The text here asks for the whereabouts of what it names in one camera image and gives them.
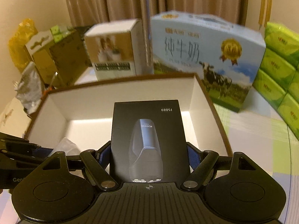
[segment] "electric shaver image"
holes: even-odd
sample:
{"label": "electric shaver image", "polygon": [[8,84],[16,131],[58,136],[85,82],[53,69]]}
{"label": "electric shaver image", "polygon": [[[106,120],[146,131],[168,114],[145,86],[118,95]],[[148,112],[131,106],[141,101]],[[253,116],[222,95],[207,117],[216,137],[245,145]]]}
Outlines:
{"label": "electric shaver image", "polygon": [[129,175],[133,182],[158,182],[163,178],[163,162],[153,121],[136,121],[129,148]]}

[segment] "wall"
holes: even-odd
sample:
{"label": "wall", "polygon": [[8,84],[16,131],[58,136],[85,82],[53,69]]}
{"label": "wall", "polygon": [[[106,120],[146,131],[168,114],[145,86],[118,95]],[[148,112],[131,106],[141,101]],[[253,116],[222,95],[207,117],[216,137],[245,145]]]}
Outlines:
{"label": "wall", "polygon": [[0,112],[15,96],[13,81],[20,73],[11,61],[7,43],[25,18],[35,22],[38,31],[56,24],[71,25],[66,0],[0,0]]}
{"label": "wall", "polygon": [[[271,22],[282,23],[291,30],[299,33],[299,0],[272,0]],[[246,27],[259,30],[261,0],[248,0]],[[260,32],[264,35],[264,21]]]}

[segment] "curtain fold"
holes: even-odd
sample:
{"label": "curtain fold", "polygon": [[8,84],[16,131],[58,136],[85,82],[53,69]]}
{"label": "curtain fold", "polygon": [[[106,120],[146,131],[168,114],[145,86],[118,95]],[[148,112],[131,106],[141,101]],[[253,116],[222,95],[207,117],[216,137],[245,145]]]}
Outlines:
{"label": "curtain fold", "polygon": [[243,0],[66,0],[73,26],[141,18],[148,65],[151,64],[150,16],[177,10],[214,14],[232,23],[238,23],[241,1]]}

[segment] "crosshair symbol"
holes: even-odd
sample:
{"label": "crosshair symbol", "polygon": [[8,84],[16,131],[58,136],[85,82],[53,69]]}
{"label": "crosshair symbol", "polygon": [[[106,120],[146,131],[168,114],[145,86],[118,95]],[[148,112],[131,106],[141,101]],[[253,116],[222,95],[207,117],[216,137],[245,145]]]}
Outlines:
{"label": "crosshair symbol", "polygon": [[151,190],[154,186],[152,186],[152,185],[147,185],[147,186],[145,186],[148,190]]}

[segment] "yellow plastic bag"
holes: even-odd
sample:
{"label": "yellow plastic bag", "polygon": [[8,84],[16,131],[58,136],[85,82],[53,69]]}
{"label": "yellow plastic bag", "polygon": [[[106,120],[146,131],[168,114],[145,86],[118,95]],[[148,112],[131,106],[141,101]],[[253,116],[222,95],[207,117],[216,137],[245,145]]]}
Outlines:
{"label": "yellow plastic bag", "polygon": [[37,34],[37,29],[34,26],[34,22],[32,19],[27,18],[19,24],[17,32],[8,41],[10,57],[20,73],[32,61],[25,44],[35,34]]}

